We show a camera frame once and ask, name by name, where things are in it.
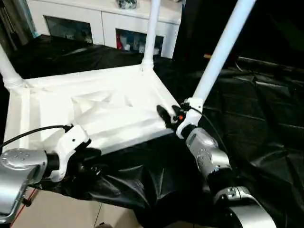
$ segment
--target black cable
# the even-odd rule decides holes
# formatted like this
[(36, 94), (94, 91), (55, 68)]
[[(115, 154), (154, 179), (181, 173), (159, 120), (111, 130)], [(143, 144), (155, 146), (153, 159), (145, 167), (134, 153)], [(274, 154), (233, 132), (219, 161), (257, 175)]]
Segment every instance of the black cable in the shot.
[(190, 107), (190, 106), (189, 106), (189, 108), (190, 108), (190, 109), (193, 109), (194, 111), (196, 111), (196, 112), (198, 112), (199, 114), (201, 114), (201, 115), (208, 121), (208, 123), (210, 124), (210, 126), (213, 128), (215, 134), (216, 134), (217, 137), (219, 138), (220, 142), (222, 143), (222, 145), (223, 145), (223, 147), (224, 147), (224, 149), (225, 149), (225, 152), (228, 152), (227, 147), (225, 146), (222, 137), (220, 136), (219, 132), (217, 131), (217, 129), (216, 129), (215, 126), (213, 125), (212, 121), (211, 121), (205, 114), (201, 113), (198, 109), (193, 108), (193, 107)]
[(54, 128), (63, 128), (65, 131), (68, 131), (69, 130), (69, 126), (65, 126), (65, 125), (53, 125), (53, 126), (48, 126), (48, 127), (40, 127), (40, 128), (37, 128), (37, 129), (34, 129), (34, 130), (31, 130), (31, 131), (28, 131), (28, 132), (25, 132), (23, 134), (20, 134), (14, 138), (11, 138), (9, 140), (7, 140), (6, 142), (4, 142), (2, 145), (0, 145), (0, 148), (2, 148), (3, 146), (6, 146), (7, 144), (10, 144), (24, 136), (27, 136), (29, 134), (33, 134), (33, 133), (36, 133), (36, 132), (40, 132), (40, 131), (43, 131), (43, 130), (48, 130), (48, 129), (54, 129)]

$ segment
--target white frame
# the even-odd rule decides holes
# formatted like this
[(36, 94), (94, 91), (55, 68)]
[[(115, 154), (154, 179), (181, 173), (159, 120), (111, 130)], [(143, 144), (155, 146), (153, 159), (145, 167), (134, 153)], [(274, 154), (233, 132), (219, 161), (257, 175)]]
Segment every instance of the white frame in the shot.
[[(138, 66), (127, 66), (127, 67), (104, 69), (104, 70), (92, 71), (92, 72), (80, 72), (80, 73), (69, 74), (65, 76), (50, 76), (48, 78), (42, 78), (42, 79), (37, 78), (37, 79), (23, 80), (16, 73), (15, 69), (13, 68), (9, 59), (7, 58), (3, 48), (0, 46), (0, 73), (2, 74), (4, 85), (6, 86), (7, 89), (10, 90), (9, 111), (8, 111), (7, 126), (5, 131), (5, 139), (6, 140), (9, 139), (10, 137), (12, 137), (13, 134), (14, 135), (20, 134), (25, 130), (29, 130), (30, 119), (28, 117), (29, 117), (29, 105), (30, 105), (29, 104), (30, 91), (32, 89), (34, 89), (35, 91), (36, 88), (35, 86), (33, 86), (33, 82), (35, 81), (42, 82), (47, 80), (46, 86), (49, 86), (50, 83), (53, 82), (60, 84), (62, 83), (69, 84), (72, 83), (73, 80), (76, 80), (77, 77), (75, 76), (81, 75), (79, 78), (83, 80), (83, 78), (86, 78), (86, 77), (82, 77), (85, 74), (90, 74), (93, 75), (92, 77), (95, 77), (102, 72), (104, 76), (107, 76), (109, 75), (109, 72), (114, 71), (115, 75), (123, 75), (126, 73), (126, 71), (128, 71), (128, 69), (132, 69), (132, 72), (128, 75), (130, 79), (132, 79), (132, 77), (135, 76), (134, 82), (136, 83), (136, 81), (138, 81), (139, 86), (149, 85), (153, 91), (152, 96), (154, 96), (154, 94), (156, 93), (161, 100), (160, 103), (164, 104), (165, 108), (167, 108), (170, 114), (173, 114), (174, 113), (173, 110), (170, 109), (170, 107), (168, 106), (177, 105), (177, 103), (170, 94), (170, 92), (166, 89), (166, 87), (162, 84), (160, 79), (153, 71), (153, 49), (155, 44), (155, 35), (157, 32), (157, 19), (159, 15), (160, 1), (161, 0), (152, 0), (144, 58), (142, 64)], [(203, 102), (205, 102), (255, 2), (256, 0), (238, 0), (193, 97), (201, 98)], [(142, 104), (144, 104), (144, 106), (146, 105), (147, 100), (145, 100), (145, 98), (142, 98), (140, 95), (138, 96), (137, 100), (140, 101)], [(45, 108), (42, 108), (41, 110), (46, 111), (48, 109), (49, 103), (44, 102), (43, 104)], [(51, 114), (49, 113), (44, 116), (47, 122), (49, 122), (48, 115), (50, 116), (51, 119)], [(126, 131), (128, 131), (128, 126), (125, 126), (125, 124), (122, 125), (124, 125)], [(150, 140), (152, 138), (169, 133), (169, 132), (165, 132), (167, 129), (165, 128), (164, 123), (159, 116), (158, 118), (155, 118), (155, 116), (152, 118), (152, 124), (151, 126), (149, 126), (147, 134), (141, 134), (141, 128), (142, 128), (141, 123), (138, 123), (135, 130), (133, 131), (131, 130), (130, 132), (127, 132), (127, 135), (130, 135), (130, 138), (129, 136), (127, 136), (128, 138), (127, 141), (113, 140), (112, 147), (109, 146), (108, 148), (109, 152), (115, 151), (117, 150), (117, 148), (121, 149), (126, 146), (130, 146), (142, 142), (143, 140), (144, 141)], [(98, 130), (99, 127), (93, 126), (93, 130), (96, 129)], [(18, 147), (27, 148), (28, 146), (29, 146), (29, 140), (26, 138), (22, 138), (19, 141), (17, 148)]]
[(90, 23), (94, 44), (105, 44), (103, 23), (99, 10), (28, 0), (28, 6), (39, 35), (50, 35), (44, 16)]

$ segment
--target white pole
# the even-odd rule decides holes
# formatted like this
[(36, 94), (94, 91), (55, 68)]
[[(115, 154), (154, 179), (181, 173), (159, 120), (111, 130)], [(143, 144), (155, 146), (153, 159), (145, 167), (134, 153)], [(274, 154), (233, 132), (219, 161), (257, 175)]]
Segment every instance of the white pole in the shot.
[(153, 69), (153, 53), (155, 45), (155, 36), (156, 36), (156, 25), (158, 21), (158, 15), (160, 11), (161, 0), (151, 0), (151, 9), (150, 9), (150, 18), (148, 33), (146, 39), (146, 46), (144, 50), (144, 56), (142, 61), (142, 67)]
[(193, 97), (206, 101), (256, 0), (238, 0)]
[(22, 77), (17, 74), (14, 67), (9, 61), (5, 51), (0, 45), (0, 73), (3, 78), (4, 86), (8, 89), (17, 87), (23, 84)]

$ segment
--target shelf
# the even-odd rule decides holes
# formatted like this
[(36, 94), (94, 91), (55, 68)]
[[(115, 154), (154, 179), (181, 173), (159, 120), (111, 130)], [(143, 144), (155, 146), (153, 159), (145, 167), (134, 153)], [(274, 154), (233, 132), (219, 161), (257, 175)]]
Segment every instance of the shelf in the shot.
[[(139, 6), (136, 9), (119, 9), (115, 0), (33, 0), (81, 7), (91, 10), (100, 10), (109, 13), (149, 19), (151, 0), (139, 0)], [(173, 2), (172, 0), (161, 0), (159, 20), (160, 22), (179, 25), (181, 22), (182, 2)]]

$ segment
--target floor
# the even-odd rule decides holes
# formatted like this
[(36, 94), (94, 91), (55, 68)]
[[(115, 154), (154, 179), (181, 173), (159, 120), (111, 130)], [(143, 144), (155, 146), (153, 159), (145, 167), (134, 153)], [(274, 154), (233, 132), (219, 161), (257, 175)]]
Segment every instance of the floor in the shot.
[[(135, 214), (109, 204), (76, 200), (60, 194), (39, 191), (30, 207), (21, 211), (13, 228), (94, 228), (100, 223), (114, 228), (141, 228)], [(203, 228), (186, 222), (176, 222), (166, 228)]]

